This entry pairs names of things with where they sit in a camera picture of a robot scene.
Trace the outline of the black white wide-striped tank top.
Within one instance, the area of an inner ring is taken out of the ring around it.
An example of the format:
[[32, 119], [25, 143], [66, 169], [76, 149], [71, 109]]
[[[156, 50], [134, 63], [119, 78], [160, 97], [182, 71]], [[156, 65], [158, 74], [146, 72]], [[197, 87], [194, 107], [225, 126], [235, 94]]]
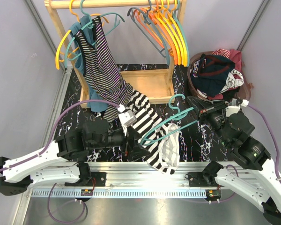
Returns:
[[[155, 109], [151, 106], [149, 99], [144, 94], [133, 90], [129, 102], [126, 105], [127, 109], [130, 109], [136, 116], [136, 122], [133, 123], [132, 128], [136, 130], [141, 138], [153, 127], [163, 121], [163, 119], [157, 114]], [[154, 133], [149, 135], [150, 139], [157, 139], [169, 131], [169, 127], [173, 130], [178, 128], [174, 123], [169, 125], [163, 125], [158, 128]], [[180, 131], [170, 135], [150, 146], [142, 146], [147, 149], [150, 154], [144, 157], [150, 166], [154, 169], [167, 174], [173, 175], [178, 169], [180, 161], [180, 143], [179, 143]]]

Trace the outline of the thin-striped black tank top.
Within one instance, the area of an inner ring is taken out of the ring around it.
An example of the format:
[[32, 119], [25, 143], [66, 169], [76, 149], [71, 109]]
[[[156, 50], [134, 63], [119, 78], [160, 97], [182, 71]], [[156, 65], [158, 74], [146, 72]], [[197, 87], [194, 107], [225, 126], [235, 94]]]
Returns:
[[133, 87], [127, 83], [117, 67], [108, 46], [102, 23], [95, 19], [96, 54], [92, 61], [97, 60], [96, 66], [90, 71], [91, 87], [102, 100], [126, 106], [133, 92]]

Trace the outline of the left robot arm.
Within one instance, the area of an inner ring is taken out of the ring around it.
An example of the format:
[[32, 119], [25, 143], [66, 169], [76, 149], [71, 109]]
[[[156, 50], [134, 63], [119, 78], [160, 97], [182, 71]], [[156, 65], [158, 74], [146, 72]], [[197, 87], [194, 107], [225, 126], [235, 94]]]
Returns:
[[60, 183], [66, 187], [103, 187], [106, 173], [92, 171], [87, 157], [92, 150], [120, 147], [130, 160], [150, 152], [140, 146], [140, 138], [129, 127], [111, 129], [103, 119], [86, 122], [82, 128], [68, 131], [47, 147], [16, 159], [0, 157], [0, 193], [18, 195], [34, 186]]

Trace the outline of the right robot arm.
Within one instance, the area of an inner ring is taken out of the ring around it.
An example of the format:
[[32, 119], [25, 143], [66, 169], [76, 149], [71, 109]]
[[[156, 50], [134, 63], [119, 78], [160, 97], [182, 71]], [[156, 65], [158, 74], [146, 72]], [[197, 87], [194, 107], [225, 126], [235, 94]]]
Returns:
[[268, 150], [251, 136], [255, 127], [240, 110], [249, 102], [239, 98], [231, 103], [208, 101], [194, 96], [188, 96], [187, 101], [195, 110], [199, 124], [209, 124], [221, 144], [231, 150], [234, 161], [255, 175], [262, 187], [251, 185], [215, 161], [194, 180], [229, 188], [258, 208], [270, 224], [281, 225], [281, 176]]

